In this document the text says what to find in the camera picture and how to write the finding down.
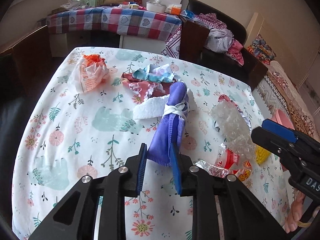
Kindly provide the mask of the right hand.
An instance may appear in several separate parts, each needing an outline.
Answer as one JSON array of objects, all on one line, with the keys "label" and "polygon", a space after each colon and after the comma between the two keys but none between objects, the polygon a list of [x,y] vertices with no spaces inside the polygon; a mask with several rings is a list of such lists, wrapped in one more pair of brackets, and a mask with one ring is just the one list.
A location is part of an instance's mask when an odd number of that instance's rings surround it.
[{"label": "right hand", "polygon": [[300,219],[303,215],[303,202],[305,199],[305,194],[298,191],[292,202],[289,210],[289,215],[285,220],[284,230],[286,233],[294,232],[299,226],[302,228],[307,228],[311,223],[302,223]]}]

